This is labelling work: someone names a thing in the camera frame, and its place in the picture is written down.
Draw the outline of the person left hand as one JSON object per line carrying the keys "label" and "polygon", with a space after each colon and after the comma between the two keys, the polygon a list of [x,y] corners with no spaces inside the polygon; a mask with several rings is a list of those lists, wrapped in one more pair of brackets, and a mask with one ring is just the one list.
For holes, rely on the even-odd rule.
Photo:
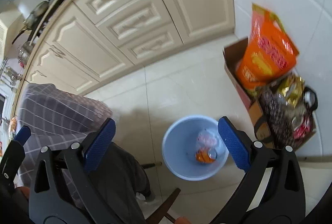
{"label": "person left hand", "polygon": [[23,194],[23,196],[25,196],[26,199],[29,199],[30,196],[30,188],[26,187],[26,186],[20,186],[15,188],[16,191],[19,191]]}

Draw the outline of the person right hand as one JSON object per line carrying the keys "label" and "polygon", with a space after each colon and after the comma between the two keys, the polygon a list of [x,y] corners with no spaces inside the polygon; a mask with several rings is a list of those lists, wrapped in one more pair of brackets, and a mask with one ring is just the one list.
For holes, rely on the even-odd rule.
{"label": "person right hand", "polygon": [[175,224],[191,224],[191,222],[186,217],[178,217]]}

